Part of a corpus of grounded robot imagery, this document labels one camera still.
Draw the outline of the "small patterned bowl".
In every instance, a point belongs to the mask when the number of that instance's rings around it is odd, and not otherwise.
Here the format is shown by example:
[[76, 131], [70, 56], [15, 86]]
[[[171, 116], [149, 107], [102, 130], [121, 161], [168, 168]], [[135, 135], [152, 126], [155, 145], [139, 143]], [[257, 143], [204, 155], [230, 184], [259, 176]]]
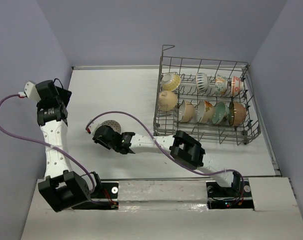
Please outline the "small patterned bowl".
[[111, 127], [115, 132], [121, 133], [122, 132], [122, 127], [119, 122], [116, 120], [105, 120], [101, 123], [102, 126], [109, 126]]

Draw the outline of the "white bowl with patterned outside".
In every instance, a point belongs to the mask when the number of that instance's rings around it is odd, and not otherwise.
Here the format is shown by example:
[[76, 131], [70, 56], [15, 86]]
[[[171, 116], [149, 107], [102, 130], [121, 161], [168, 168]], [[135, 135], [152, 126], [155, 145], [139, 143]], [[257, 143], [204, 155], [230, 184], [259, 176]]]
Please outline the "white bowl with patterned outside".
[[204, 93], [209, 87], [208, 76], [203, 72], [198, 72], [196, 74], [195, 82], [199, 93]]

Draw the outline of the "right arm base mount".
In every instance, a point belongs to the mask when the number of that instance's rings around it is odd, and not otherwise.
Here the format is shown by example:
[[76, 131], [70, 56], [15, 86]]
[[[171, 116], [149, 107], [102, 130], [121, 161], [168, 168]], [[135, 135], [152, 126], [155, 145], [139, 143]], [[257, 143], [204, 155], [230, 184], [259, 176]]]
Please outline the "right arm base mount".
[[243, 195], [237, 195], [230, 189], [220, 187], [216, 182], [206, 182], [207, 208], [209, 210], [254, 209], [251, 186], [248, 180], [244, 182]]

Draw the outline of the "mint green bowl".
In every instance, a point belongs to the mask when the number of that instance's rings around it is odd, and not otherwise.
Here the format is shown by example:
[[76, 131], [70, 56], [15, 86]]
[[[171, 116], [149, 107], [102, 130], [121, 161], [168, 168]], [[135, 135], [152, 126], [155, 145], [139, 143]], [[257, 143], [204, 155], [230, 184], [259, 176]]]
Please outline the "mint green bowl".
[[224, 102], [218, 102], [214, 106], [214, 116], [211, 119], [213, 125], [224, 125], [229, 119], [230, 109]]

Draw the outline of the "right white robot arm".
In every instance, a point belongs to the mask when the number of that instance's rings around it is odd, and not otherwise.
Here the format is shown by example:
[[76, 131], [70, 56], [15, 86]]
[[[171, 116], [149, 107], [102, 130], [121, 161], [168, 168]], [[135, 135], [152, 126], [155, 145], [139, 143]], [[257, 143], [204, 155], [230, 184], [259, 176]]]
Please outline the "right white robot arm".
[[199, 141], [178, 130], [169, 136], [144, 136], [134, 132], [118, 133], [112, 127], [101, 125], [93, 131], [93, 141], [122, 155], [164, 154], [180, 167], [197, 175], [210, 176], [227, 196], [242, 194], [241, 174], [214, 161]]

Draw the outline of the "teal bowl with yellow centre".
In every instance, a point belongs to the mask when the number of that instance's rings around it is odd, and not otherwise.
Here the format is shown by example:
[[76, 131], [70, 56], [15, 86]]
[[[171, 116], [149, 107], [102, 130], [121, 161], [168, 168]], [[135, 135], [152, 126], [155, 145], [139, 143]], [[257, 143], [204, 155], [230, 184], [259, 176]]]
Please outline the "teal bowl with yellow centre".
[[161, 86], [164, 91], [175, 91], [181, 83], [181, 77], [175, 73], [166, 73], [162, 76]]

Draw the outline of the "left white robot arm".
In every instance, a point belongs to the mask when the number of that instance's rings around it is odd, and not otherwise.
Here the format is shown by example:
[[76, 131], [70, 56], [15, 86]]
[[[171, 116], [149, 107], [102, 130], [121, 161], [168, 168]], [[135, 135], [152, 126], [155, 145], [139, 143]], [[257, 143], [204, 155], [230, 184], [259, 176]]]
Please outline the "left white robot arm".
[[[42, 131], [46, 154], [44, 181], [38, 191], [55, 212], [83, 204], [102, 193], [102, 185], [81, 164], [72, 158], [67, 148], [68, 111], [71, 92], [55, 85], [53, 80], [36, 84], [37, 123]], [[75, 163], [89, 177], [88, 182], [72, 169]]]

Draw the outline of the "leaf and flower pattern bowl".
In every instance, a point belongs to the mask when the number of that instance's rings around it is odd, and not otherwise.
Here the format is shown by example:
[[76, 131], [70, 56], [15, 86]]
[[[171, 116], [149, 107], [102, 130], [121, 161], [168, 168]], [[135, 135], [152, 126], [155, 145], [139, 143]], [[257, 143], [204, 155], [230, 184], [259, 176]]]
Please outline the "leaf and flower pattern bowl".
[[228, 78], [220, 74], [215, 75], [215, 94], [223, 95], [228, 90]]

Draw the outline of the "plain white bowl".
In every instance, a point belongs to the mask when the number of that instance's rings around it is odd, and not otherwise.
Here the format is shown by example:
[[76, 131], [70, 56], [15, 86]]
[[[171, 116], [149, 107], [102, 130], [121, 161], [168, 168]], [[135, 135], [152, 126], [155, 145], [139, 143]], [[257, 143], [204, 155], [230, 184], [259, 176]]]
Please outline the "plain white bowl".
[[206, 124], [215, 114], [215, 107], [206, 100], [201, 100], [196, 110], [196, 121], [199, 124]]

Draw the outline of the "tan orange bowl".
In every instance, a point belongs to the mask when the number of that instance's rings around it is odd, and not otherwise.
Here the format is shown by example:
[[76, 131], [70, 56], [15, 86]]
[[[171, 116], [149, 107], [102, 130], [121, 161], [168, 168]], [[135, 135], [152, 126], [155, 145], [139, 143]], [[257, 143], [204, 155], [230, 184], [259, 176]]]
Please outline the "tan orange bowl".
[[163, 112], [171, 111], [178, 103], [178, 97], [172, 91], [164, 90], [159, 93], [158, 107]]

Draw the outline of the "brown glazed bowl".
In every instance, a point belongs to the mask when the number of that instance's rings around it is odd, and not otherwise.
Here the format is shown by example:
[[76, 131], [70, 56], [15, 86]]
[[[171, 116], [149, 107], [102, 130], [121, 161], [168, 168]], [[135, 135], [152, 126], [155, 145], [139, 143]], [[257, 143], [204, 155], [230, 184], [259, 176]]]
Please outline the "brown glazed bowl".
[[232, 101], [229, 104], [229, 125], [232, 127], [237, 127], [241, 125], [247, 115], [246, 108], [237, 101]]

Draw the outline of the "orange coral pattern bowl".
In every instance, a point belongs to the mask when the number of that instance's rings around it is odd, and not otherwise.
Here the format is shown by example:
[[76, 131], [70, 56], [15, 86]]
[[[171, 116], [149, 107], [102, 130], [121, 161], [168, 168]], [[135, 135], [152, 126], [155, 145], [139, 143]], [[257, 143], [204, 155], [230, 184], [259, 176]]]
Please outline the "orange coral pattern bowl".
[[233, 76], [231, 80], [231, 96], [236, 97], [245, 89], [244, 81], [240, 77]]

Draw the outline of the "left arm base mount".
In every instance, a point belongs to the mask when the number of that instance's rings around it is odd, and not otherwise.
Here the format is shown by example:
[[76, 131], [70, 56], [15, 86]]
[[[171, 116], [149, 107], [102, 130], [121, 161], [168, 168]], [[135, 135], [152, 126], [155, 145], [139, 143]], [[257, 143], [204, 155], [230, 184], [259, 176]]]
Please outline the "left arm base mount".
[[92, 171], [90, 175], [96, 183], [94, 192], [90, 195], [91, 201], [73, 206], [73, 210], [118, 210], [118, 181], [101, 181], [99, 175]]

